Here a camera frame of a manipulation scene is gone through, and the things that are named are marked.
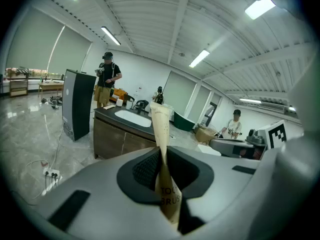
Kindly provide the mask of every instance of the white sink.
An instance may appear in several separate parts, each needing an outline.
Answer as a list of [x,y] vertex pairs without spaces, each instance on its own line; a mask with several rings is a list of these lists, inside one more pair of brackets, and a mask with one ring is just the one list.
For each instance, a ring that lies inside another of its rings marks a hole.
[[141,115],[131,113],[127,110],[119,110],[114,113],[117,117],[120,117],[124,120],[127,120],[131,123],[134,123],[136,125],[142,126],[142,127],[150,127],[151,126],[151,120],[148,118],[145,118]]

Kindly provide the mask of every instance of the air conditioner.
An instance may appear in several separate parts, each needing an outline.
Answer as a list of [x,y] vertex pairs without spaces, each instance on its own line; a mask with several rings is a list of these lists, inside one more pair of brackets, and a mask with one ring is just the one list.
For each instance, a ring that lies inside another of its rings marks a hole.
[[259,109],[269,110],[281,114],[285,114],[285,107],[283,105],[270,104],[270,103],[261,103]]

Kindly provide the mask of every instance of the paper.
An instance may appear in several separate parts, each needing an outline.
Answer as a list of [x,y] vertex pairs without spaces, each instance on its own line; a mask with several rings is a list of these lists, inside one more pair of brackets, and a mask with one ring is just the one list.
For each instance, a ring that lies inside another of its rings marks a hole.
[[180,216],[182,193],[172,179],[167,164],[169,117],[171,111],[163,105],[155,104],[150,105],[152,109],[152,123],[156,145],[160,147],[162,157],[160,172],[155,180],[155,192],[161,195],[161,211],[177,229]]
[[105,109],[105,110],[108,110],[108,109],[112,109],[112,108],[114,108],[116,105],[109,105],[109,106],[104,106],[103,108]]

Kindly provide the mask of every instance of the floor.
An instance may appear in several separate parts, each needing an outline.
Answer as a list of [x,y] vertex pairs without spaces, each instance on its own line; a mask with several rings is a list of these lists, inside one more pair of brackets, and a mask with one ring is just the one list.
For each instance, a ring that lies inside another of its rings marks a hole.
[[[44,92],[43,98],[52,95],[56,93]],[[92,101],[91,111],[95,108]],[[47,162],[52,166],[56,150],[52,168],[60,171],[61,183],[82,168],[100,161],[101,158],[94,158],[94,113],[91,115],[89,134],[73,142],[62,131],[62,107],[55,110],[50,104],[42,104],[37,93],[0,98],[0,166],[9,189],[18,192],[29,204],[37,204],[42,198],[39,194],[51,183],[48,179],[45,182],[43,170]],[[173,138],[169,145],[199,150],[193,133],[170,124],[170,135]]]

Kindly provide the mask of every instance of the person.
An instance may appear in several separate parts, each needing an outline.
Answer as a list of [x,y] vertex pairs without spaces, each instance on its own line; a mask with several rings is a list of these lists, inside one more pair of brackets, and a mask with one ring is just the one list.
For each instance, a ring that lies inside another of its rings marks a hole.
[[164,104],[165,98],[161,86],[158,87],[158,91],[156,91],[152,96],[152,101],[161,105]]
[[240,123],[241,111],[236,109],[233,112],[233,120],[229,120],[225,127],[222,128],[222,137],[223,139],[236,139],[241,133],[242,125]]
[[111,87],[115,84],[116,80],[122,78],[118,65],[113,63],[112,52],[106,52],[102,56],[102,59],[104,59],[104,62],[99,65],[99,68],[103,69],[103,71],[96,73],[99,80],[94,92],[97,108],[101,108],[101,106],[105,107],[108,104]]

